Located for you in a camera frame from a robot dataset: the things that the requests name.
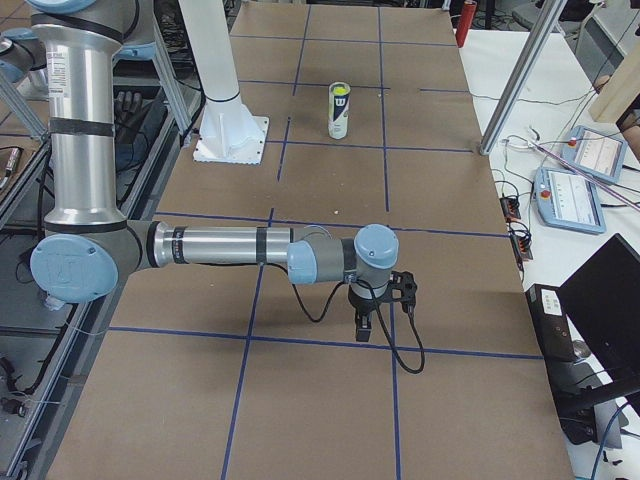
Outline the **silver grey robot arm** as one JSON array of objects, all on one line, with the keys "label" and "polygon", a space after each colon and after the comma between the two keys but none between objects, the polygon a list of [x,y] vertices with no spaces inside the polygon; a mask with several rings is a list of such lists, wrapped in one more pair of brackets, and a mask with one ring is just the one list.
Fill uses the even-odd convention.
[{"label": "silver grey robot arm", "polygon": [[54,207],[32,252],[36,283],[67,303],[109,294],[131,274],[169,264],[269,265],[293,285],[347,286],[356,337],[398,300],[399,242],[372,224],[354,238],[304,228],[172,227],[134,221],[116,204],[113,61],[154,35],[149,1],[35,1],[32,26],[46,49]]}]

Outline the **second grey robot arm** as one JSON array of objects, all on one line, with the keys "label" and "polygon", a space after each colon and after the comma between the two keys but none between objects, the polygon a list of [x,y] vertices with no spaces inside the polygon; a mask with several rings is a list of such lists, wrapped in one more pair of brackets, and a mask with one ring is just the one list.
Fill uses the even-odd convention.
[{"label": "second grey robot arm", "polygon": [[15,84],[46,68],[46,48],[32,29],[17,27],[1,32],[1,72],[9,82]]}]

